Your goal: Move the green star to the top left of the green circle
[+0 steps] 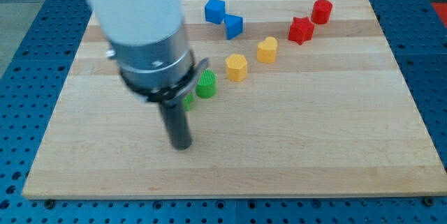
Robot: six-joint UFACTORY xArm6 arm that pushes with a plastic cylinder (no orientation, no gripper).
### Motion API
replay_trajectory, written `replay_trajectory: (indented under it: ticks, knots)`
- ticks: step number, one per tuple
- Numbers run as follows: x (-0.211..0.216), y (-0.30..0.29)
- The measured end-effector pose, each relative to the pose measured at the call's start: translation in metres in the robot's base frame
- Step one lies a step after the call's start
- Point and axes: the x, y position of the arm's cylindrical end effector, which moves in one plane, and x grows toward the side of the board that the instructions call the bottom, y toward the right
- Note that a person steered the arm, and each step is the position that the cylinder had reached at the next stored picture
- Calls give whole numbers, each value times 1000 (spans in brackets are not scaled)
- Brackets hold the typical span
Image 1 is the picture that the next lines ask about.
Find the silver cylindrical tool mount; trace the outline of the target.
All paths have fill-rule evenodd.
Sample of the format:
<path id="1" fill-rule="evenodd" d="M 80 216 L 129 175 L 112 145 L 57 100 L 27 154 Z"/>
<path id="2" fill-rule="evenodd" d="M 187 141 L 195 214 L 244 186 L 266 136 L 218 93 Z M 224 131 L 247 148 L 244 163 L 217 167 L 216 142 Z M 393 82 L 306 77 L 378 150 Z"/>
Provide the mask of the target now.
<path id="1" fill-rule="evenodd" d="M 196 61 L 186 25 L 153 43 L 125 44 L 109 40 L 114 60 L 127 87 L 147 101 L 172 107 L 192 92 L 210 62 Z"/>

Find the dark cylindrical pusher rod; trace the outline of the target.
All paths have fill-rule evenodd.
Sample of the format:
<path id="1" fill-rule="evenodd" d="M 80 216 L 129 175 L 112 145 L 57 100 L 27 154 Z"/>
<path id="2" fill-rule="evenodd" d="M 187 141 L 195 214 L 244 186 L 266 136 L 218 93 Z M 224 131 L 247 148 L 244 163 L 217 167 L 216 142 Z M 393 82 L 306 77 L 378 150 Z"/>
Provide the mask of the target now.
<path id="1" fill-rule="evenodd" d="M 192 137 L 183 104 L 160 103 L 159 109 L 171 146 L 176 150 L 188 149 L 191 146 Z"/>

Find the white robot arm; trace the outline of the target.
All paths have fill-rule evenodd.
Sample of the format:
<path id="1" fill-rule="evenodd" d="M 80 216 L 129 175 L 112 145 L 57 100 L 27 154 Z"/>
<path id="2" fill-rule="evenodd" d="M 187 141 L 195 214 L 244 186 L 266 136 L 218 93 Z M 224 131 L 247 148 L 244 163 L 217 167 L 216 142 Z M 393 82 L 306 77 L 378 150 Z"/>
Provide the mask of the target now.
<path id="1" fill-rule="evenodd" d="M 191 146 L 183 100 L 208 59 L 195 61 L 186 36 L 182 0 L 87 0 L 98 19 L 127 87 L 157 103 L 177 150 Z"/>

